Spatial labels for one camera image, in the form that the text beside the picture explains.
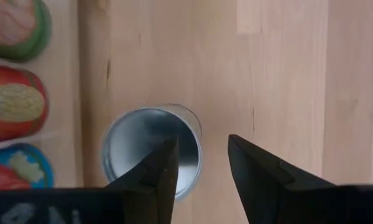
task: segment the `toy food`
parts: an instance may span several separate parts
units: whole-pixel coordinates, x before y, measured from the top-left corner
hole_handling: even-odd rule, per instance
[[[53,170],[46,157],[30,144],[0,149],[0,190],[53,187]]]
[[[34,74],[0,67],[0,141],[36,133],[47,108],[43,84]]]
[[[50,14],[42,0],[0,0],[0,57],[25,62],[47,45]]]

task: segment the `wooden surface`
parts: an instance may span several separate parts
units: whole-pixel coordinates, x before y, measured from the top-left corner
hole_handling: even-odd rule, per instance
[[[174,223],[247,223],[228,134],[338,184],[373,182],[373,0],[80,1],[83,161],[125,111],[181,103],[203,170]]]
[[[31,143],[51,162],[56,187],[82,186],[77,3],[44,2],[52,17],[52,36],[47,48],[28,63],[0,59],[0,65],[27,69],[42,80],[48,93],[48,118],[36,135],[0,142],[0,147],[15,142]]]

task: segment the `wooden table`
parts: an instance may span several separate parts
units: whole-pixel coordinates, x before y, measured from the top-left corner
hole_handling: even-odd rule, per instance
[[[373,0],[80,1],[84,179],[125,111],[180,103],[203,171],[174,223],[246,223],[228,134],[335,183],[373,182]]]

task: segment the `green plate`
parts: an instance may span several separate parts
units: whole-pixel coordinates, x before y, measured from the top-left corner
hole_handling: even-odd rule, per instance
[[[46,5],[41,0],[34,0],[36,28],[32,37],[14,46],[0,45],[0,57],[14,62],[26,62],[39,53],[48,44],[51,34],[51,17]]]
[[[50,16],[50,11],[48,10],[48,7],[43,1],[40,1],[39,7],[40,11],[42,12],[41,20],[43,24],[43,32],[41,33],[40,38],[37,40],[32,50],[26,56],[17,60],[18,62],[26,62],[32,60],[33,58],[36,58],[50,42],[52,30],[52,20]]]

